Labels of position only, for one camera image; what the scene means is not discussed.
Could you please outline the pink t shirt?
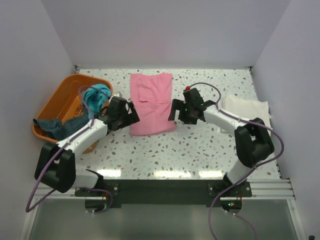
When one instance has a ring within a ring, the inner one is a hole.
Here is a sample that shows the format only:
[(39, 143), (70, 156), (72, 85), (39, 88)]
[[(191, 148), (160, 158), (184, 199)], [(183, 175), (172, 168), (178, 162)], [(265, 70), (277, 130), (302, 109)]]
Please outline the pink t shirt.
[(130, 126), (132, 136), (156, 135), (176, 129), (168, 118), (172, 107), (172, 74), (130, 75), (130, 98), (139, 122)]

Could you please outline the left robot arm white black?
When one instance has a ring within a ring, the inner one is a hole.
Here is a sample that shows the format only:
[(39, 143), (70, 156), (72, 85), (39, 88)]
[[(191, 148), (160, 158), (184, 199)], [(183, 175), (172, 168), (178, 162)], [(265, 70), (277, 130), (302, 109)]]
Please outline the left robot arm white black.
[(105, 112), (98, 113), (89, 123), (70, 137), (57, 143), (43, 145), (34, 178), (55, 191), (65, 193), (70, 189), (86, 189), (92, 196), (99, 196), (105, 189), (101, 174), (76, 166), (77, 158), (109, 133), (139, 122), (140, 118), (132, 101), (113, 96)]

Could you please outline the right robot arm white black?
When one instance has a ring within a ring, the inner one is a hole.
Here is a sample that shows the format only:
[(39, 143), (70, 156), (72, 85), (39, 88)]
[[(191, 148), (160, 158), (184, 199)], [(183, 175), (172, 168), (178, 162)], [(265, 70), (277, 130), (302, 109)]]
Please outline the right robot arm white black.
[(178, 119), (184, 124), (195, 125), (201, 120), (218, 126), (234, 137), (237, 160), (224, 174), (220, 188), (227, 196), (235, 196), (241, 190), (240, 184), (246, 181), (247, 174), (275, 151), (264, 121), (258, 117), (253, 120), (240, 118), (219, 108), (215, 101), (204, 101), (196, 88), (186, 88), (183, 96), (183, 100), (172, 100), (169, 121), (173, 121), (176, 111), (179, 111)]

